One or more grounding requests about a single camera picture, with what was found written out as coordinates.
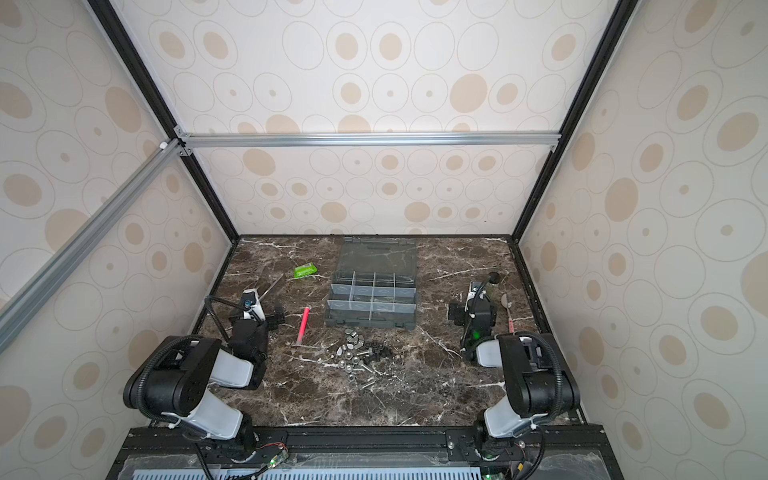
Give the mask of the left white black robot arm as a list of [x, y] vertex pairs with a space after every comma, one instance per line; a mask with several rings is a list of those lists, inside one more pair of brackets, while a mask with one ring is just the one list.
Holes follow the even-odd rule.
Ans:
[[205, 440], [246, 443], [252, 421], [209, 386], [258, 389], [267, 370], [269, 333], [285, 322], [285, 309], [276, 304], [265, 312], [255, 289], [244, 291], [238, 302], [209, 295], [204, 307], [221, 337], [166, 337], [126, 382], [123, 403]]

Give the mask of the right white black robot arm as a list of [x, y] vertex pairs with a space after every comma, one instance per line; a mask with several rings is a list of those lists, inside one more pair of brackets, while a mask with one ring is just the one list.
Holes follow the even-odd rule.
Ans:
[[449, 305], [448, 319], [463, 328], [460, 353], [465, 359], [503, 373], [505, 394], [481, 414], [481, 434], [516, 438], [576, 409], [581, 395], [552, 335], [493, 331], [497, 307], [487, 286], [494, 281], [491, 276], [485, 282], [472, 282], [466, 301]]

